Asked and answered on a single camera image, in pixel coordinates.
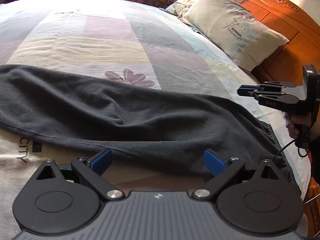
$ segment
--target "pillow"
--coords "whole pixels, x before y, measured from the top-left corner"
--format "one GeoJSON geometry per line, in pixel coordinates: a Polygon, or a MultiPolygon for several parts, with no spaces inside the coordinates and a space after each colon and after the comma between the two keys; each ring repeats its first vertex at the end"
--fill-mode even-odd
{"type": "Polygon", "coordinates": [[[195,1],[196,0],[177,0],[172,5],[169,5],[166,10],[175,16],[179,16],[182,13],[186,13],[195,1]]]}
{"type": "Polygon", "coordinates": [[[235,0],[196,0],[182,15],[239,67],[251,71],[289,40],[256,20],[235,0]]]}

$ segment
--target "metal screw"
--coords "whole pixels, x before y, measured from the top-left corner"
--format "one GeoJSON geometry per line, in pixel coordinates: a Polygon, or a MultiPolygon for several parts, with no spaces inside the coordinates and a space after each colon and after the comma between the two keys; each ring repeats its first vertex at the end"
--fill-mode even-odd
{"type": "Polygon", "coordinates": [[[195,191],[195,195],[197,197],[208,197],[210,195],[210,191],[207,189],[197,189],[195,191]]]}
{"type": "Polygon", "coordinates": [[[109,198],[120,198],[123,193],[120,190],[114,189],[107,192],[109,198]]]}

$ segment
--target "gray gripper base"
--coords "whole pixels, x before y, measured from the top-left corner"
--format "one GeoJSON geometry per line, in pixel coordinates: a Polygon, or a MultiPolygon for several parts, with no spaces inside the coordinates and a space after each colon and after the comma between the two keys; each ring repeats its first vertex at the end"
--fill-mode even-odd
{"type": "Polygon", "coordinates": [[[209,202],[186,192],[132,192],[108,202],[91,224],[63,236],[21,232],[15,240],[300,240],[295,233],[275,237],[246,235],[227,225],[209,202]]]}

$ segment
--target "bedspread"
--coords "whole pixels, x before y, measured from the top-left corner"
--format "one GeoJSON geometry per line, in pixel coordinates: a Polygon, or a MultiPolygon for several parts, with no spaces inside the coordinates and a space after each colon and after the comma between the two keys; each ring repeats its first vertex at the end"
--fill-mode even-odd
{"type": "MultiPolygon", "coordinates": [[[[237,95],[241,84],[256,84],[252,77],[206,37],[175,16],[147,5],[122,0],[20,0],[0,5],[2,64],[228,98],[270,123],[281,146],[291,140],[281,112],[237,95]]],[[[0,239],[10,239],[19,231],[12,202],[44,159],[67,163],[87,155],[0,130],[0,239]]],[[[285,155],[304,197],[309,160],[300,158],[292,145],[285,155]]],[[[113,164],[104,177],[126,192],[192,190],[203,182],[203,178],[172,176],[123,163],[113,164]]]]}

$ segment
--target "bed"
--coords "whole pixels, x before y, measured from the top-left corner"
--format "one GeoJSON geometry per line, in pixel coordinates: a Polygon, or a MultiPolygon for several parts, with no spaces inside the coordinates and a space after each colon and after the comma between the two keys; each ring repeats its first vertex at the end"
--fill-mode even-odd
{"type": "MultiPolygon", "coordinates": [[[[206,37],[159,8],[122,0],[20,0],[0,5],[0,64],[25,64],[108,78],[145,88],[225,97],[272,125],[281,146],[291,139],[283,114],[236,94],[241,84],[267,80],[302,82],[302,66],[320,65],[320,27],[288,0],[237,0],[253,16],[286,36],[252,74],[244,73],[206,37]]],[[[319,189],[310,180],[310,161],[294,146],[285,150],[301,198],[319,189]]],[[[40,163],[68,163],[91,153],[33,142],[0,130],[0,239],[19,228],[12,215],[15,196],[40,163]]],[[[167,174],[140,165],[114,162],[104,178],[129,190],[189,190],[203,177],[167,174]]],[[[320,230],[318,200],[306,205],[309,235],[320,230]]]]}

